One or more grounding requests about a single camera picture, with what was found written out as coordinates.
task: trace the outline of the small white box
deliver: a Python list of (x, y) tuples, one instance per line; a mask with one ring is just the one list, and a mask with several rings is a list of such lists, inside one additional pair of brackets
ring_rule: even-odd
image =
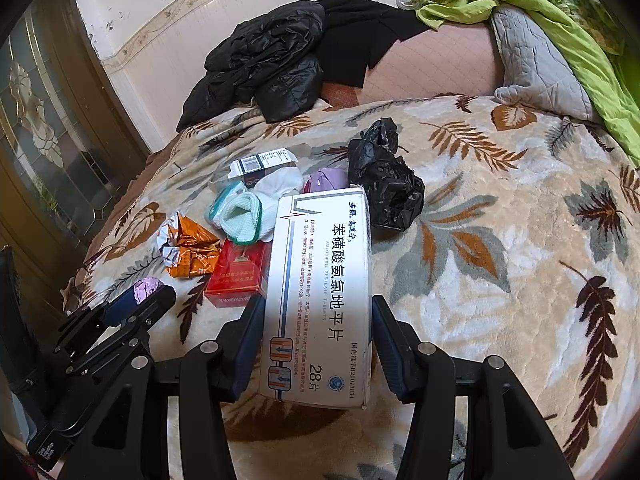
[(280, 199), (260, 393), (360, 408), (371, 375), (371, 241), (361, 187)]

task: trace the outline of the wall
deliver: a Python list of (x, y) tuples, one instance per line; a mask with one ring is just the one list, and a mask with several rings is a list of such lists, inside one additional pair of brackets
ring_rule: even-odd
[(206, 55), (238, 23), (295, 0), (76, 1), (111, 84), (154, 152), (175, 137)]

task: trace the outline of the pillow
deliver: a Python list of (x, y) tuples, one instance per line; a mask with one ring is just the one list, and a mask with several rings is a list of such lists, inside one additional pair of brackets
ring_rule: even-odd
[(504, 86), (494, 94), (497, 101), (600, 122), (562, 54), (524, 10), (503, 4), (494, 9), (491, 24), (504, 63)]
[(502, 82), (502, 61), (486, 23), (443, 23), (396, 43), (367, 71), (362, 88), (322, 85), (321, 97), (336, 108), (437, 94), (492, 95)]

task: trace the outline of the purple object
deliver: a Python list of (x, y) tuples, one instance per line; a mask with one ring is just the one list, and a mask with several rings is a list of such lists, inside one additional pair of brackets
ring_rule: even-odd
[(137, 281), (133, 286), (133, 294), (136, 298), (136, 303), (140, 304), (146, 300), (158, 287), (162, 285), (162, 282), (157, 278), (142, 278)]
[(349, 187), (347, 172), (338, 168), (322, 168), (311, 174), (309, 192), (331, 191)]

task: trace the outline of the metal bolt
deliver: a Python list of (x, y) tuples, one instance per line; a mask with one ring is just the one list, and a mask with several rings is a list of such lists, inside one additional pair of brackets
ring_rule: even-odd
[(213, 354), (216, 350), (218, 350), (218, 343), (215, 341), (205, 341), (200, 345), (200, 351), (203, 354)]
[(432, 355), (436, 353), (436, 345), (434, 345), (433, 343), (429, 343), (426, 341), (423, 341), (422, 343), (420, 343), (418, 345), (418, 352), (420, 352), (421, 354), (425, 354), (425, 355)]
[(131, 360), (131, 366), (133, 366), (136, 370), (140, 370), (141, 368), (144, 368), (148, 362), (149, 359), (147, 359), (146, 356), (139, 355), (138, 357), (134, 357)]
[(497, 355), (489, 356), (486, 361), (489, 363), (491, 368), (495, 368), (496, 370), (499, 370), (504, 366), (504, 359)]

